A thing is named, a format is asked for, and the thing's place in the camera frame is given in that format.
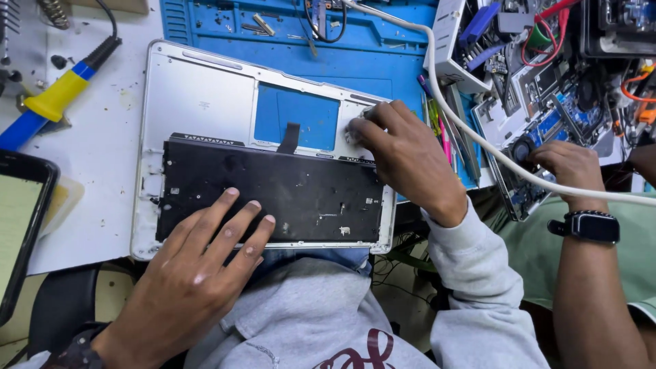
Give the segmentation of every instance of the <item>blue silicone repair mat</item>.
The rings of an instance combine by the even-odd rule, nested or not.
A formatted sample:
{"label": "blue silicone repair mat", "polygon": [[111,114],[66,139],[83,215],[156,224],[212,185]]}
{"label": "blue silicone repair mat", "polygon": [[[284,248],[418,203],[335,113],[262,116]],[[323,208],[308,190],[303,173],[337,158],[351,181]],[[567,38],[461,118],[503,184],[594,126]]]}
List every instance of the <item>blue silicone repair mat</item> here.
{"label": "blue silicone repair mat", "polygon": [[[434,0],[368,3],[398,18],[432,26],[438,2]],[[376,16],[349,10],[341,40],[328,44],[315,41],[315,57],[305,39],[289,35],[311,35],[303,3],[295,10],[290,0],[194,1],[161,0],[166,39],[212,53],[260,64],[285,73],[331,83],[372,95],[403,100],[422,118],[421,93],[417,76],[423,72],[426,35],[387,23]],[[242,24],[257,25],[255,13],[276,32],[275,36],[254,35]],[[342,12],[326,11],[327,37],[335,38],[344,22]],[[308,128],[300,133],[303,146],[330,149],[335,142],[335,102],[310,100],[294,91],[260,86],[255,137],[281,142],[287,122],[303,117]],[[468,188],[475,186],[462,178]]]}

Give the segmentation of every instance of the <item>watch face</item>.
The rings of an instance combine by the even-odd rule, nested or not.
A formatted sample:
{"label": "watch face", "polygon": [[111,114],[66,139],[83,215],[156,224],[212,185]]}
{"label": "watch face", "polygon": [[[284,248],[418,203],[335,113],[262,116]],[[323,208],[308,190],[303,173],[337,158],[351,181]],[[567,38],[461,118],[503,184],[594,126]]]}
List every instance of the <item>watch face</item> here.
{"label": "watch face", "polygon": [[619,222],[599,215],[581,214],[578,216],[578,229],[575,234],[586,240],[599,242],[619,241]]}

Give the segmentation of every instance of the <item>grey hoodie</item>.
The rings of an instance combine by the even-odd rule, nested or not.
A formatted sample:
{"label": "grey hoodie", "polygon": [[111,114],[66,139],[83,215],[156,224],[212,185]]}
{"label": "grey hoodie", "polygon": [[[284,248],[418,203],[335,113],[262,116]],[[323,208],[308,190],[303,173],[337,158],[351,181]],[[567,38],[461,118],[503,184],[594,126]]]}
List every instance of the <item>grey hoodie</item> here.
{"label": "grey hoodie", "polygon": [[[438,366],[548,368],[531,317],[518,308],[522,278],[508,266],[503,240],[478,219],[471,202],[459,226],[428,224],[431,260],[453,290],[451,310],[437,314],[430,334]],[[189,351],[184,367],[435,368],[392,334],[370,282],[318,259],[278,269],[242,293]]]}

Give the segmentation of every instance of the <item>white desk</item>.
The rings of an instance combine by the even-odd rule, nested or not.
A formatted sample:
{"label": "white desk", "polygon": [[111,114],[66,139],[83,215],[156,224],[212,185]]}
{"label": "white desk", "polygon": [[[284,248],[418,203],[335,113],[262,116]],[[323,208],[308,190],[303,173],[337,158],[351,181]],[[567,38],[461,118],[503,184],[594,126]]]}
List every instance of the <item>white desk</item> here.
{"label": "white desk", "polygon": [[[35,247],[29,274],[130,254],[146,50],[153,39],[163,37],[159,1],[150,0],[150,6],[154,11],[147,16],[115,12],[123,44],[68,108],[66,113],[73,127],[35,137],[23,149],[27,154],[54,161],[63,175],[85,187],[84,197],[62,226]],[[67,31],[49,28],[49,57],[59,54],[81,60],[111,34],[111,24],[100,9],[75,6],[72,22]],[[48,63],[48,82],[52,83],[63,72]],[[13,118],[18,116],[17,112],[13,114]],[[12,121],[9,115],[0,114]],[[616,148],[602,164],[619,160]]]}

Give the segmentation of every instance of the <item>fingernail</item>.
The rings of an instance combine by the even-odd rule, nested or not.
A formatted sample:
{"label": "fingernail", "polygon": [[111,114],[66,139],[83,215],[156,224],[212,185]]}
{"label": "fingernail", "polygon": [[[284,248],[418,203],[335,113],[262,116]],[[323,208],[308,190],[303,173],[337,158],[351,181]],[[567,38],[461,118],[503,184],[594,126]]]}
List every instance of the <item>fingernail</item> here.
{"label": "fingernail", "polygon": [[253,255],[255,254],[255,247],[254,247],[254,246],[248,246],[248,247],[246,248],[246,251],[244,251],[244,253],[245,253],[246,256],[248,256],[248,257],[253,256]]}

